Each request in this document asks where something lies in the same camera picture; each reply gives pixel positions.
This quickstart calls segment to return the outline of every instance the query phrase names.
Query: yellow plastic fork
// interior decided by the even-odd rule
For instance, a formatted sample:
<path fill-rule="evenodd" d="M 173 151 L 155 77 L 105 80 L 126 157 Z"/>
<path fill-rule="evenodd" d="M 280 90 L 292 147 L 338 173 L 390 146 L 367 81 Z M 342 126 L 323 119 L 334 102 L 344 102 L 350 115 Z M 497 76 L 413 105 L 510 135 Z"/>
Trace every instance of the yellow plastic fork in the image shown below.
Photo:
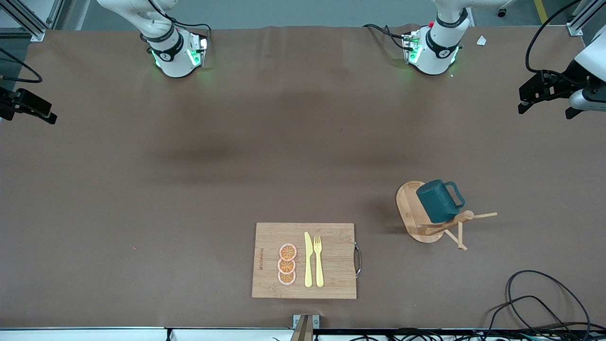
<path fill-rule="evenodd" d="M 320 259 L 322 239 L 318 235 L 313 236 L 313 250 L 316 253 L 316 285 L 321 288 L 324 286 L 324 273 L 322 273 L 322 260 Z"/>

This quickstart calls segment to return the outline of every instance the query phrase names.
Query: cable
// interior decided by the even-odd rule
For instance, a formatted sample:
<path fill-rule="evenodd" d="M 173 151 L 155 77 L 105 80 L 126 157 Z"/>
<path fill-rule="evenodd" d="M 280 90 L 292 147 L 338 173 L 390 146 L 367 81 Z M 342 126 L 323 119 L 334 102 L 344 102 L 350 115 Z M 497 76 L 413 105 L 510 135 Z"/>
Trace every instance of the cable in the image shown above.
<path fill-rule="evenodd" d="M 156 4 L 152 0 L 147 0 L 147 2 L 150 3 L 150 5 L 153 7 L 153 9 L 156 10 L 156 12 L 158 12 L 161 16 L 163 16 L 163 17 L 167 18 L 168 20 L 170 20 L 175 25 L 181 25 L 181 26 L 186 26 L 186 27 L 206 26 L 206 28 L 208 28 L 208 34 L 210 34 L 210 31 L 212 31 L 212 29 L 210 28 L 210 26 L 208 26 L 207 24 L 184 24 L 183 22 L 178 21 L 177 19 L 175 19 L 172 16 L 164 13 L 163 11 L 160 11 L 160 9 L 158 8 L 158 6 L 156 6 Z"/>
<path fill-rule="evenodd" d="M 606 327 L 604 327 L 604 326 L 601 326 L 601 325 L 598 325 L 598 324 L 595 324 L 595 323 L 589 323 L 589 324 L 592 327 L 600 328 L 601 330 L 605 330 L 606 331 Z M 565 326 L 577 326 L 577 325 L 578 326 L 581 326 L 581 325 L 585 326 L 585 325 L 587 325 L 587 322 L 565 322 Z M 550 330 L 550 329 L 553 329 L 553 328 L 563 328 L 565 326 L 564 325 L 562 325 L 562 326 L 555 326 L 555 327 L 549 326 L 549 327 L 546 327 L 546 328 L 537 328 L 537 330 Z"/>
<path fill-rule="evenodd" d="M 537 270 L 521 270 L 516 272 L 515 274 L 513 274 L 510 278 L 509 281 L 507 281 L 507 298 L 509 299 L 509 301 L 511 302 L 511 285 L 513 284 L 513 280 L 520 274 L 523 273 L 534 273 L 534 274 L 539 274 L 543 277 L 546 277 L 552 281 L 555 282 L 555 284 L 559 285 L 562 289 L 566 290 L 571 296 L 572 298 L 576 301 L 576 303 L 578 303 L 579 307 L 581 307 L 581 310 L 583 310 L 583 313 L 585 314 L 585 318 L 587 319 L 587 332 L 585 333 L 585 336 L 583 337 L 582 341 L 587 341 L 587 339 L 589 338 L 589 333 L 591 332 L 591 319 L 589 318 L 589 313 L 587 312 L 587 309 L 585 309 L 585 306 L 583 305 L 583 303 L 581 303 L 581 301 L 578 299 L 578 297 L 576 297 L 576 295 L 570 291 L 570 289 L 568 289 L 564 284 L 562 284 L 562 282 L 560 282 L 559 280 L 556 280 L 555 278 L 553 278 L 552 276 L 541 272 L 541 271 L 537 271 Z M 562 320 L 560 320 L 559 318 L 557 318 L 557 316 L 553 313 L 553 311 L 551 311 L 544 303 L 541 302 L 541 304 L 543 304 L 543 306 L 547 309 L 547 311 L 560 323 L 563 324 Z M 519 318 L 519 320 L 524 323 L 527 327 L 529 327 L 531 330 L 536 331 L 536 329 L 532 328 L 523 318 L 522 316 L 520 316 L 520 313 L 518 312 L 518 310 L 516 309 L 516 307 L 511 304 L 511 309 L 513 310 L 513 312 L 516 314 L 516 316 Z"/>
<path fill-rule="evenodd" d="M 355 338 L 355 339 L 351 339 L 351 340 L 349 340 L 349 341 L 358 341 L 358 340 L 365 340 L 365 341 L 379 341 L 379 340 L 375 339 L 374 337 L 372 337 L 372 336 L 368 336 L 368 335 L 364 335 L 364 336 L 361 336 L 361 337 L 357 337 L 357 338 Z"/>
<path fill-rule="evenodd" d="M 426 337 L 429 339 L 429 341 L 444 341 L 442 336 L 432 330 L 423 330 L 418 328 L 399 328 L 396 331 L 396 334 L 408 334 L 408 336 L 404 337 L 402 341 L 404 341 L 409 336 L 412 336 L 412 338 L 408 339 L 407 341 L 412 341 L 418 337 L 422 338 L 423 341 L 427 341 Z"/>
<path fill-rule="evenodd" d="M 412 51 L 412 50 L 413 50 L 413 49 L 412 49 L 412 48 L 410 48 L 410 47 L 405 47 L 405 46 L 400 45 L 400 44 L 399 44 L 399 43 L 396 41 L 396 38 L 402 39 L 402 35 L 409 34 L 410 32 L 406 32 L 406 33 L 403 33 L 403 34 L 401 34 L 401 35 L 397 35 L 397 34 L 392 33 L 392 32 L 389 30 L 389 26 L 387 26 L 387 25 L 385 25 L 385 28 L 384 28 L 384 29 L 380 28 L 379 26 L 377 26 L 377 25 L 375 25 L 375 24 L 366 24 L 366 25 L 364 25 L 364 26 L 362 26 L 362 27 L 369 27 L 369 28 L 371 28 L 371 29 L 376 29 L 376 30 L 378 30 L 379 32 L 383 33 L 384 35 L 389 36 L 389 37 L 391 38 L 391 41 L 393 41 L 393 43 L 394 43 L 394 44 L 396 44 L 396 46 L 398 46 L 398 47 L 399 47 L 400 49 L 402 49 L 402 50 L 406 50 L 406 51 Z"/>
<path fill-rule="evenodd" d="M 556 11 L 556 13 L 554 13 L 551 17 L 549 17 L 540 27 L 539 29 L 536 31 L 536 33 L 534 34 L 534 37 L 532 38 L 532 40 L 530 41 L 530 44 L 528 45 L 528 49 L 526 50 L 526 56 L 525 56 L 525 63 L 526 63 L 526 69 L 530 72 L 533 73 L 541 73 L 541 70 L 536 70 L 533 69 L 532 67 L 530 67 L 530 51 L 532 50 L 532 47 L 534 46 L 534 42 L 536 41 L 536 39 L 539 37 L 539 35 L 541 34 L 541 32 L 543 31 L 543 29 L 546 28 L 547 24 L 549 24 L 555 17 L 557 17 L 558 15 L 560 15 L 560 13 L 564 12 L 565 10 L 567 10 L 568 8 L 572 7 L 572 5 L 575 5 L 577 3 L 581 2 L 581 0 L 574 0 L 571 3 L 569 3 L 568 5 L 560 8 L 559 10 Z M 545 70 L 548 73 L 554 74 L 568 82 L 571 82 L 573 84 L 578 84 L 580 85 L 578 82 L 573 81 L 572 79 L 570 79 L 569 77 L 566 77 L 565 75 L 553 71 L 553 70 Z"/>
<path fill-rule="evenodd" d="M 2 79 L 6 80 L 6 81 L 15 81 L 15 82 L 23 82 L 23 83 L 40 83 L 40 82 L 42 82 L 42 76 L 38 72 L 36 72 L 34 69 L 32 69 L 29 65 L 27 65 L 26 63 L 19 60 L 19 58 L 11 55 L 8 51 L 3 49 L 2 47 L 0 47 L 0 52 L 4 53 L 8 57 L 10 57 L 12 60 L 14 60 L 14 62 L 21 64 L 23 67 L 25 67 L 26 69 L 31 71 L 34 74 L 34 76 L 36 76 L 38 78 L 38 79 L 25 79 L 25 78 L 7 77 L 7 76 L 3 75 Z"/>

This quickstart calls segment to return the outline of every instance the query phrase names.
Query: wooden peg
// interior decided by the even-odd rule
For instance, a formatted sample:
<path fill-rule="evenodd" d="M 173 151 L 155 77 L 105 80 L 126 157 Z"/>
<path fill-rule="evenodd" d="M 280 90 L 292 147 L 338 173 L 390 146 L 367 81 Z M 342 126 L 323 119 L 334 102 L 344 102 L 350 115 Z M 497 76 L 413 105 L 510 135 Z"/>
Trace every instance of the wooden peg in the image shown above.
<path fill-rule="evenodd" d="M 450 232 L 449 230 L 444 231 L 444 233 L 446 233 L 447 236 L 449 236 L 452 240 L 454 240 L 455 243 L 459 243 L 459 239 L 457 237 L 455 237 L 455 235 Z M 463 245 L 463 250 L 467 251 L 467 247 L 465 245 Z"/>
<path fill-rule="evenodd" d="M 463 223 L 461 223 L 459 221 L 459 235 L 457 236 L 457 239 L 459 240 L 458 247 L 459 250 L 463 250 Z"/>
<path fill-rule="evenodd" d="M 496 217 L 496 216 L 497 216 L 497 212 L 492 212 L 492 213 L 486 213 L 486 214 L 478 214 L 473 218 L 480 219 L 480 218 L 488 218 L 488 217 Z"/>
<path fill-rule="evenodd" d="M 425 235 L 435 235 L 437 233 L 457 226 L 459 222 L 465 223 L 466 221 L 473 219 L 473 217 L 474 215 L 472 211 L 464 211 L 457 214 L 452 220 L 449 220 L 445 223 L 441 223 L 439 225 L 421 225 L 423 228 L 420 228 L 419 232 Z"/>

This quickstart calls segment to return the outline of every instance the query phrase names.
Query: mug handle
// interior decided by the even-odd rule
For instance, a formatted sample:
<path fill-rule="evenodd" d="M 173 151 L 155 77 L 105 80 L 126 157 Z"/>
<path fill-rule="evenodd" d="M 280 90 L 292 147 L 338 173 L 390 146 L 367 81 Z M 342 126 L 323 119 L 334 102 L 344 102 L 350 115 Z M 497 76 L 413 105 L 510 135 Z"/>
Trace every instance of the mug handle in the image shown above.
<path fill-rule="evenodd" d="M 452 186 L 452 188 L 454 189 L 454 192 L 456 193 L 456 196 L 459 197 L 459 200 L 461 201 L 461 204 L 460 205 L 456 205 L 456 207 L 457 208 L 461 208 L 461 207 L 465 206 L 465 199 L 463 198 L 463 196 L 459 192 L 459 189 L 456 187 L 456 183 L 454 183 L 452 181 L 444 183 L 444 187 L 446 187 L 448 185 Z"/>

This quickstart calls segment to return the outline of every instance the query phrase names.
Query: white paper scrap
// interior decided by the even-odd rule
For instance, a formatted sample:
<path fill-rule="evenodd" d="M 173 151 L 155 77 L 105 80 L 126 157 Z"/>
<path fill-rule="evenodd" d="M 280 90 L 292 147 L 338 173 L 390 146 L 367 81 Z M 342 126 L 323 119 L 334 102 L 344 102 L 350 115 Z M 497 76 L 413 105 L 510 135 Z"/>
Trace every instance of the white paper scrap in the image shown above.
<path fill-rule="evenodd" d="M 476 44 L 480 46 L 486 45 L 486 38 L 484 36 L 480 36 L 480 39 L 478 39 L 478 42 Z"/>

